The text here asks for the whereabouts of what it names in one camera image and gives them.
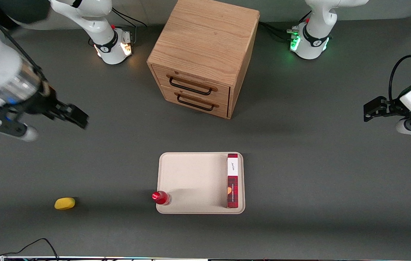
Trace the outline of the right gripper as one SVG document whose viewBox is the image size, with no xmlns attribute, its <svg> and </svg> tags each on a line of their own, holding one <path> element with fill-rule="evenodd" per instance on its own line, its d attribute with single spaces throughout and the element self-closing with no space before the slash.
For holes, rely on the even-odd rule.
<svg viewBox="0 0 411 261">
<path fill-rule="evenodd" d="M 41 87 L 40 77 L 16 51 L 0 51 L 0 108 L 31 99 Z M 88 125 L 88 114 L 74 104 L 58 102 L 45 116 L 68 121 L 81 129 Z"/>
</svg>

